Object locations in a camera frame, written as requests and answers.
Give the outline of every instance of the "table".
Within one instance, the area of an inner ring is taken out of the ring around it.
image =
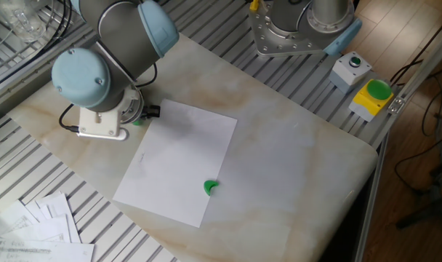
[[[237,118],[217,188],[197,229],[114,204],[181,261],[314,261],[374,169],[376,151],[181,36],[144,91]],[[142,79],[151,78],[149,71]],[[47,84],[9,113],[112,199],[149,123],[125,142],[77,138],[58,116],[68,101]],[[77,123],[78,111],[65,118]]]

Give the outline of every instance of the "stacked papers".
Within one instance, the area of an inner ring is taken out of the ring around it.
[[[16,201],[0,214],[0,262],[90,262],[93,248],[81,243],[66,195],[61,192],[26,206]]]

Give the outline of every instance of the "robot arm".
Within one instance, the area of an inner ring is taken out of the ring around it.
[[[123,140],[121,124],[137,121],[144,107],[133,85],[179,39],[174,23],[153,1],[73,0],[98,32],[89,49],[70,49],[52,69],[58,92],[81,107],[79,136]]]

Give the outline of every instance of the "green push button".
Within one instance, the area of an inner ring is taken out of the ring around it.
[[[349,61],[350,66],[359,67],[361,64],[361,59],[358,57],[352,57]]]
[[[393,93],[389,85],[382,80],[371,80],[366,88],[369,95],[378,100],[386,100]]]

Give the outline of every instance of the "paper document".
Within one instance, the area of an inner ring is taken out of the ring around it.
[[[163,100],[113,199],[199,227],[209,201],[204,183],[217,179],[236,123]]]
[[[94,245],[0,239],[0,262],[90,262]]]
[[[37,223],[23,203],[17,200],[0,214],[0,235]]]
[[[14,230],[0,236],[4,239],[71,243],[66,215]]]
[[[46,196],[43,199],[37,200],[37,205],[40,210],[43,208],[43,214],[47,215],[45,211],[45,206],[48,207],[49,213],[53,218],[61,215],[66,215],[69,228],[69,237],[72,243],[81,243],[79,234],[77,233],[76,223],[74,222],[73,215],[71,214],[71,209],[69,208],[68,201],[66,200],[66,195],[55,194],[54,196]]]
[[[34,216],[34,218],[38,222],[43,222],[46,220],[44,214],[41,213],[40,208],[35,201],[28,203],[25,206],[25,208],[27,208],[27,210],[29,210],[29,212]]]
[[[41,214],[45,217],[45,219],[52,219],[52,214],[49,212],[49,208],[47,205],[44,205],[40,208]]]

